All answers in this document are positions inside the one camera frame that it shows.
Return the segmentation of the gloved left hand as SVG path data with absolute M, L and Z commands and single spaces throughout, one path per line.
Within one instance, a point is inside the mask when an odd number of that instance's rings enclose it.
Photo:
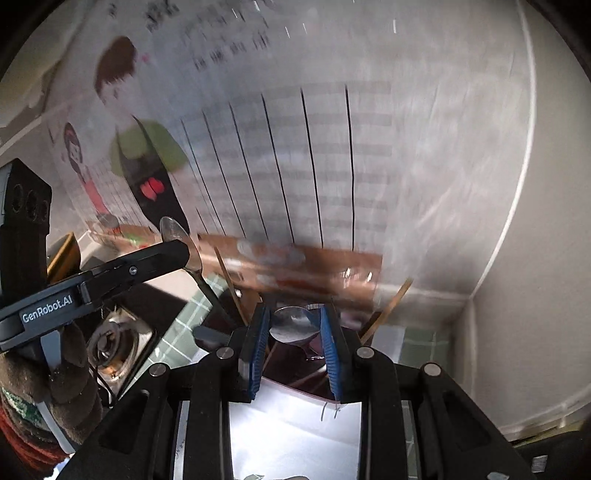
M 70 323 L 60 331 L 61 363 L 50 371 L 16 350 L 1 355 L 1 477 L 44 479 L 66 458 L 36 405 L 45 402 L 56 424 L 80 445 L 102 418 L 85 339 Z

